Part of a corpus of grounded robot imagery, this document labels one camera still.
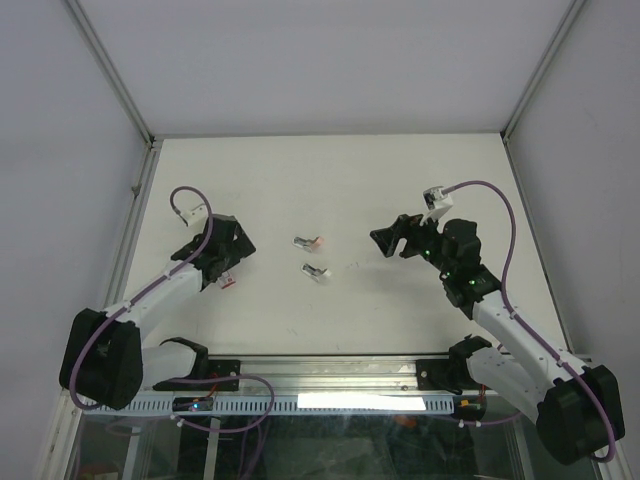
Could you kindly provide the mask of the red white staple box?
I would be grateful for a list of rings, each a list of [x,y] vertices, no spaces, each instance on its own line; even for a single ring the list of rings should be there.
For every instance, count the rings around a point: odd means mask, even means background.
[[[217,279],[217,285],[221,289],[226,289],[235,284],[234,277],[230,272],[223,272],[221,276]]]

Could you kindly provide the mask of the pink stapler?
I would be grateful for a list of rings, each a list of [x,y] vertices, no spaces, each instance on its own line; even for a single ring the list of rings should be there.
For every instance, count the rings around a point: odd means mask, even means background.
[[[292,240],[292,244],[297,248],[303,249],[307,252],[314,252],[324,243],[324,238],[317,236],[315,238],[302,238],[296,236]]]

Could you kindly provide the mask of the white stapler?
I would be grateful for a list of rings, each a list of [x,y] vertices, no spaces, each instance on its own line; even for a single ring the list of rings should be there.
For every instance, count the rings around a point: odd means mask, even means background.
[[[332,275],[329,269],[317,268],[308,263],[301,266],[301,271],[316,282],[325,281]]]

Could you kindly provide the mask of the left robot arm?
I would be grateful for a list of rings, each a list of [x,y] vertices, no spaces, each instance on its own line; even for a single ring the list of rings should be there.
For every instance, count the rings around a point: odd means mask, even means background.
[[[214,214],[205,229],[170,257],[156,282],[130,300],[74,318],[59,383],[68,391],[120,410],[140,389],[198,388],[212,377],[208,348],[183,337],[154,347],[143,341],[178,306],[216,284],[256,252],[233,216]]]

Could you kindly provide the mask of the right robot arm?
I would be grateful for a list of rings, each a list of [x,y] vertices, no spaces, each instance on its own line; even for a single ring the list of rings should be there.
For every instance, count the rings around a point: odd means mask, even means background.
[[[507,302],[502,282],[481,262],[476,223],[452,219],[440,226],[402,214],[370,233],[384,257],[419,256],[436,268],[447,299],[509,352],[480,336],[449,350],[449,390],[482,384],[507,400],[536,427],[547,452],[571,465],[597,451],[605,463],[625,435],[618,382],[605,366],[588,366],[554,346],[519,309]]]

